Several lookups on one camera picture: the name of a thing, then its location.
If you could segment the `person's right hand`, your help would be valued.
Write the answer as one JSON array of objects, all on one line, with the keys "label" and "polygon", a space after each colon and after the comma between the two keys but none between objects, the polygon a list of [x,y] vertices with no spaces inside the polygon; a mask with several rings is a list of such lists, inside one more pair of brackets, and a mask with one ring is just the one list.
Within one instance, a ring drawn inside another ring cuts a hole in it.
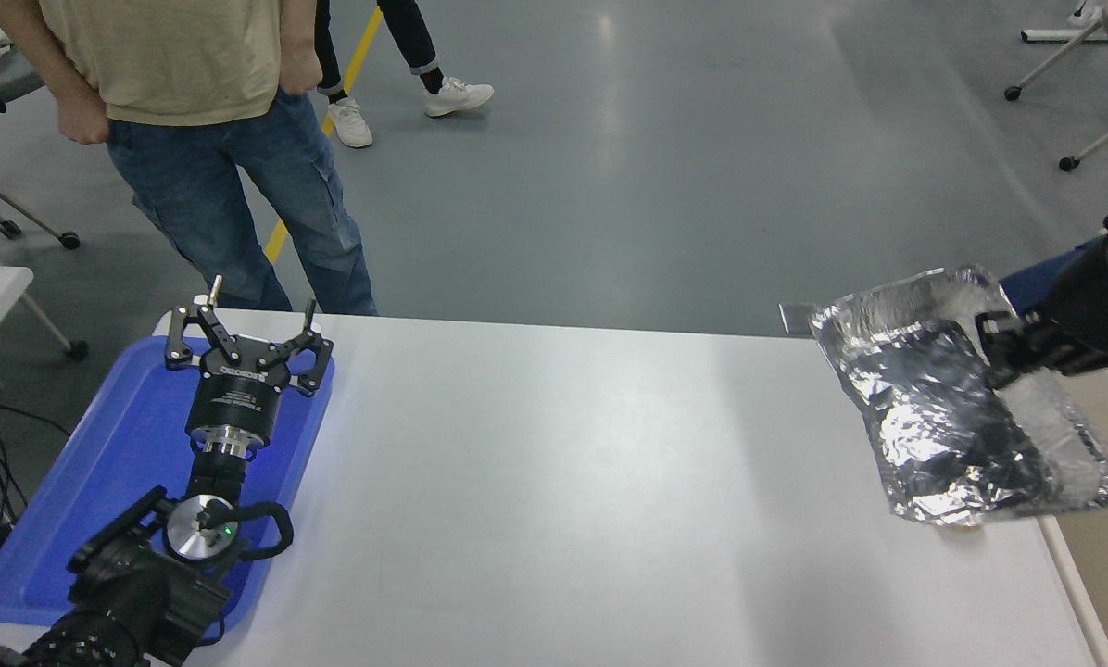
[{"label": "person's right hand", "polygon": [[70,89],[53,93],[57,127],[64,138],[83,146],[100,145],[110,138],[105,102],[92,89]]}]

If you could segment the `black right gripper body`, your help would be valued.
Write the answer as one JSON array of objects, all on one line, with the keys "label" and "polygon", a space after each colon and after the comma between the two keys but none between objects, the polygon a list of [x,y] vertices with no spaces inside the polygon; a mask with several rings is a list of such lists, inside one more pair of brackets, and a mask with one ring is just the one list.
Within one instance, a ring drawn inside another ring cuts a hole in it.
[{"label": "black right gripper body", "polygon": [[1040,312],[1051,328],[1047,367],[1066,376],[1108,368],[1108,235],[1066,263]]}]

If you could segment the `person's left hand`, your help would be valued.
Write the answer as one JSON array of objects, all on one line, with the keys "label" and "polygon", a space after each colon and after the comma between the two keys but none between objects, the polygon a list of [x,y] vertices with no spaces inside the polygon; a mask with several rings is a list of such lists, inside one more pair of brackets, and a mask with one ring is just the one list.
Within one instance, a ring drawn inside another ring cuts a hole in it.
[{"label": "person's left hand", "polygon": [[279,88],[284,93],[300,96],[311,92],[321,81],[322,66],[312,44],[283,43]]}]

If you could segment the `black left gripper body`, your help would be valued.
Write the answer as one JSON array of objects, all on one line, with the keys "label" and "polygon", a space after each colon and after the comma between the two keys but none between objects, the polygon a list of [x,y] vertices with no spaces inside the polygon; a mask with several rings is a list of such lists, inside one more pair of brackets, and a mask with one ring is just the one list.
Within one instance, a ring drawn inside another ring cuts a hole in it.
[{"label": "black left gripper body", "polygon": [[280,363],[259,371],[203,358],[198,371],[185,433],[207,442],[212,431],[233,428],[245,432],[249,442],[269,442],[290,369]]}]

